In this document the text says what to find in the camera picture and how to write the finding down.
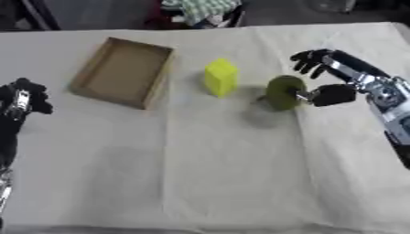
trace black glove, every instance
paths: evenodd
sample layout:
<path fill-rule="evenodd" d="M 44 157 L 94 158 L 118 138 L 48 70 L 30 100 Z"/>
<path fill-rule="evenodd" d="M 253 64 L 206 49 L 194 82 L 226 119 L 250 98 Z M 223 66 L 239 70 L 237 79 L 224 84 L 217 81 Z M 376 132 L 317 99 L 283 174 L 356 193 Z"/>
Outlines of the black glove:
<path fill-rule="evenodd" d="M 330 56 L 342 64 L 351 66 L 351 68 L 355 70 L 369 69 L 372 72 L 376 71 L 376 68 L 373 66 L 339 50 L 319 49 L 303 51 L 292 56 L 290 59 L 297 62 L 295 70 L 300 71 L 302 74 L 307 74 L 313 70 L 310 75 L 312 79 L 316 79 L 323 72 L 327 71 L 337 78 L 349 82 L 351 80 L 350 77 L 323 63 L 325 56 Z M 324 85 L 319 87 L 316 92 L 316 96 L 312 102 L 317 107 L 342 104 L 356 100 L 356 90 L 346 84 Z"/>
<path fill-rule="evenodd" d="M 360 60 L 346 52 L 341 50 L 329 50 L 329 49 L 319 49 L 319 50 L 308 50 L 297 53 L 296 55 L 292 56 L 290 59 L 292 61 L 296 61 L 297 64 L 295 65 L 295 70 L 300 71 L 302 74 L 307 74 L 311 70 L 314 69 L 310 77 L 312 79 L 316 79 L 319 77 L 324 71 L 334 75 L 335 77 L 349 82 L 351 81 L 351 77 L 346 76 L 345 74 L 341 73 L 340 71 L 329 67 L 328 65 L 323 63 L 323 57 L 329 56 L 330 58 L 338 61 L 339 63 L 357 71 L 357 72 L 364 72 L 369 75 L 378 76 L 378 77 L 389 77 L 388 74 L 383 72 L 380 69 L 377 69 L 373 65 Z"/>
<path fill-rule="evenodd" d="M 15 121 L 5 115 L 5 110 L 13 102 L 16 90 L 26 90 L 30 93 L 29 112 L 23 118 Z M 9 167 L 16 156 L 17 134 L 20 132 L 26 117 L 31 112 L 52 114 L 53 107 L 47 102 L 49 96 L 47 88 L 43 85 L 32 83 L 27 79 L 19 79 L 9 85 L 0 87 L 0 167 Z"/>
<path fill-rule="evenodd" d="M 320 86 L 312 102 L 317 107 L 331 106 L 356 101 L 356 90 L 345 84 Z"/>

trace cardboard tray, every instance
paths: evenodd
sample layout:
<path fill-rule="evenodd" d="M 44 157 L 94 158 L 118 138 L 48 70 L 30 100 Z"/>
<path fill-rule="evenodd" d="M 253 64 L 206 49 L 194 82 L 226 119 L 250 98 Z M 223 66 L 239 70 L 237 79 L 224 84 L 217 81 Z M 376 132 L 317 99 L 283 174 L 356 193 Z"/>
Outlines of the cardboard tray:
<path fill-rule="evenodd" d="M 70 85 L 78 95 L 148 109 L 173 49 L 110 37 Z"/>

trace green ball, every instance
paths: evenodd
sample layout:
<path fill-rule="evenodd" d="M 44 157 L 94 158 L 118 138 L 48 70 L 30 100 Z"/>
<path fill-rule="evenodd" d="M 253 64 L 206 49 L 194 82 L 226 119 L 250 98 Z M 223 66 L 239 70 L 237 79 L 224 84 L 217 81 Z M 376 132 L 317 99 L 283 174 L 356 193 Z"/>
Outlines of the green ball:
<path fill-rule="evenodd" d="M 298 77 L 279 76 L 269 82 L 265 98 L 276 111 L 292 110 L 300 104 L 292 90 L 306 91 L 307 87 Z"/>

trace wrinkled fabric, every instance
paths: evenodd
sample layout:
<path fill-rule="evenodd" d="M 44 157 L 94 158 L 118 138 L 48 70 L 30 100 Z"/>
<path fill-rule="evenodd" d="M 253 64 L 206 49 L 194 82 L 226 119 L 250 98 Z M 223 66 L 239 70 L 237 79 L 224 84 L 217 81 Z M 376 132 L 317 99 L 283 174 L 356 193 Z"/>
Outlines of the wrinkled fabric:
<path fill-rule="evenodd" d="M 291 55 L 313 48 L 345 50 L 407 78 L 403 35 L 390 23 L 2 34 L 2 83 L 28 77 L 45 84 L 56 109 L 30 116 L 19 135 L 5 223 L 408 233 L 410 172 L 362 96 L 280 113 L 256 101 L 273 77 L 298 75 Z M 108 37 L 176 50 L 169 87 L 154 110 L 67 92 Z M 201 84 L 205 66 L 217 58 L 240 70 L 238 90 L 224 99 Z M 310 90 L 340 82 L 330 75 L 304 80 Z"/>
<path fill-rule="evenodd" d="M 223 15 L 241 5 L 241 0 L 164 0 L 166 7 L 180 8 L 190 26 L 209 16 Z"/>

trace robotic hand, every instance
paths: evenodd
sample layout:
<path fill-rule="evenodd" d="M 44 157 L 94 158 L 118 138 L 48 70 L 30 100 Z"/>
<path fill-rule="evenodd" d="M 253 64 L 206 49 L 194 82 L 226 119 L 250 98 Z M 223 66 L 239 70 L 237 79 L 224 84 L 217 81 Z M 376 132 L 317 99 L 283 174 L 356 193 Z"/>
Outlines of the robotic hand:
<path fill-rule="evenodd" d="M 16 157 L 17 134 L 31 112 L 52 114 L 47 99 L 45 86 L 25 78 L 0 87 L 0 229 L 5 203 L 12 191 L 10 166 Z"/>
<path fill-rule="evenodd" d="M 391 77 L 376 67 L 340 50 L 319 49 L 300 52 L 291 57 L 295 70 L 316 79 L 323 72 L 345 84 L 326 85 L 299 99 L 316 106 L 334 105 L 355 100 L 357 92 L 366 94 L 372 112 L 382 121 L 386 136 L 404 165 L 410 169 L 410 84 Z"/>

